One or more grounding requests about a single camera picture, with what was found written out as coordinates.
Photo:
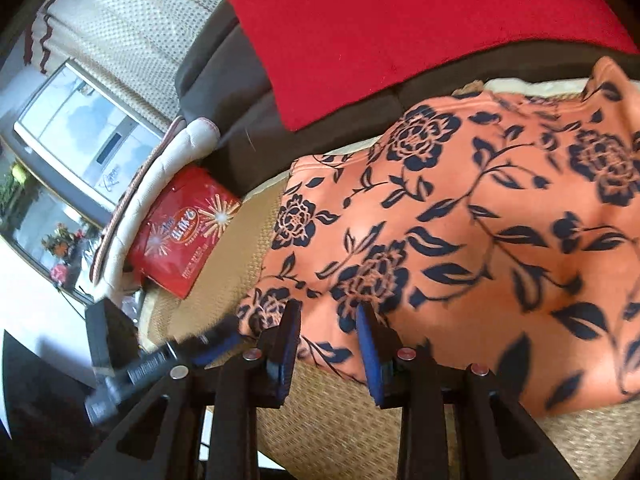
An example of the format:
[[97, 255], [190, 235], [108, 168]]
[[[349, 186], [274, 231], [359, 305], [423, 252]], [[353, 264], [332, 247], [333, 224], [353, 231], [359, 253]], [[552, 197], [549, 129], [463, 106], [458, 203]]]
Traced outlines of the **orange floral garment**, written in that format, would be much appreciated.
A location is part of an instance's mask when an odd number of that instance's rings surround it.
[[288, 302], [299, 357], [341, 378], [366, 378], [368, 304], [439, 364], [486, 364], [533, 414], [636, 398], [638, 88], [601, 58], [574, 99], [428, 99], [370, 148], [297, 159], [241, 332]]

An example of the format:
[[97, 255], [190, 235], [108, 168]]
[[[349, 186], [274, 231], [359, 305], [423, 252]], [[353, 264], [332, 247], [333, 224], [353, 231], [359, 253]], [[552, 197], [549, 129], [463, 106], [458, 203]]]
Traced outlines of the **flower decoration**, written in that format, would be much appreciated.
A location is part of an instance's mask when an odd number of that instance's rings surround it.
[[85, 233], [81, 228], [71, 230], [65, 223], [58, 222], [54, 231], [43, 237], [41, 245], [52, 256], [70, 263], [84, 237]]

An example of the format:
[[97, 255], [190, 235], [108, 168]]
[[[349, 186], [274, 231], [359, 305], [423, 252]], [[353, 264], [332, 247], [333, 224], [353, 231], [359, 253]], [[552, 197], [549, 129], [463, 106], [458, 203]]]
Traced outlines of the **red snack gift box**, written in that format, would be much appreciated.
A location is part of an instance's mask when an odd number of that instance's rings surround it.
[[189, 165], [163, 189], [128, 254], [134, 278], [174, 296], [190, 294], [204, 264], [241, 207], [207, 170]]

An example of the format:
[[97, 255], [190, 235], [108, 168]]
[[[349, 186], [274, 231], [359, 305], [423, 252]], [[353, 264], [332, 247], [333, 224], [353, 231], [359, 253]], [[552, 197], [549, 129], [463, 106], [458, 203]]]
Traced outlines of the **woven rattan seat mat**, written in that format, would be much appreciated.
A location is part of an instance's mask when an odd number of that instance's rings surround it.
[[[380, 137], [325, 155], [356, 153]], [[262, 272], [289, 177], [277, 178], [245, 202], [188, 298], [152, 290], [144, 305], [152, 341], [182, 338], [229, 312], [238, 313]], [[283, 410], [258, 416], [262, 452], [303, 479], [393, 478], [399, 415], [377, 410], [363, 382], [341, 378], [298, 356], [292, 390]], [[612, 478], [639, 439], [639, 395], [600, 408], [538, 416], [584, 479]]]

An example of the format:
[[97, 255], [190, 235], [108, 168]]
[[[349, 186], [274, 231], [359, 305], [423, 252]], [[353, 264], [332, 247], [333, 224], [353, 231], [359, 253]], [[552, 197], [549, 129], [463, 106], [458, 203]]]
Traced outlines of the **dark brown leather sofa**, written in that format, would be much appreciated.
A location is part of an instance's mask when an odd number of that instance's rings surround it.
[[262, 63], [231, 4], [223, 1], [193, 41], [175, 86], [181, 115], [189, 122], [205, 117], [220, 131], [205, 167], [229, 191], [243, 196], [300, 156], [379, 136], [424, 99], [448, 96], [473, 80], [585, 78], [602, 56], [612, 58], [629, 78], [638, 78], [635, 54], [566, 41], [516, 42], [427, 70], [294, 132], [283, 125]]

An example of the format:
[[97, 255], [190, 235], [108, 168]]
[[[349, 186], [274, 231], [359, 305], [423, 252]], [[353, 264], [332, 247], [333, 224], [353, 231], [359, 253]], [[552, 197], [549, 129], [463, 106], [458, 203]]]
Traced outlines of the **beige dotted curtain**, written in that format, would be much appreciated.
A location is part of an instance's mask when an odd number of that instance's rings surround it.
[[153, 126], [178, 114], [174, 78], [221, 0], [44, 0], [27, 25], [24, 62], [53, 74], [74, 60]]

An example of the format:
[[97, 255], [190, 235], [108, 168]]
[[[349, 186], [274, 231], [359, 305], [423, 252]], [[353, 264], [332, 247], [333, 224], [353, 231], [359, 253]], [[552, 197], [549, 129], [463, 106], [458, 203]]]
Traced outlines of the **red blanket on sofa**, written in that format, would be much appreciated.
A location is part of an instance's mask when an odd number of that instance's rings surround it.
[[636, 50], [605, 0], [229, 0], [285, 127], [467, 55], [527, 40]]

